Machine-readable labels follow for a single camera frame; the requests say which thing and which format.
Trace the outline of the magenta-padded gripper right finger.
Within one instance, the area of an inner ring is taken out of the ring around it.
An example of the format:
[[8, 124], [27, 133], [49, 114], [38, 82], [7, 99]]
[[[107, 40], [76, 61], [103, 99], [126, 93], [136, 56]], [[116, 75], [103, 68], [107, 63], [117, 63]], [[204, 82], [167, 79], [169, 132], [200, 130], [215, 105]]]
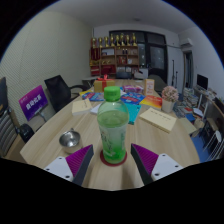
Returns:
[[131, 144], [131, 155], [144, 185], [182, 169], [182, 166], [167, 154], [156, 154], [137, 144]]

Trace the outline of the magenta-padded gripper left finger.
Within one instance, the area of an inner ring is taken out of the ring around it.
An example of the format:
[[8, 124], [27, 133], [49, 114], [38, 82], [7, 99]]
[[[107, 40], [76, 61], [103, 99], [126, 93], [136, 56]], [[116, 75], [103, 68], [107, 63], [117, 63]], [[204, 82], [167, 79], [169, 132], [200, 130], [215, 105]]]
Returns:
[[93, 145], [88, 145], [67, 157], [57, 157], [44, 170], [81, 186], [93, 155]]

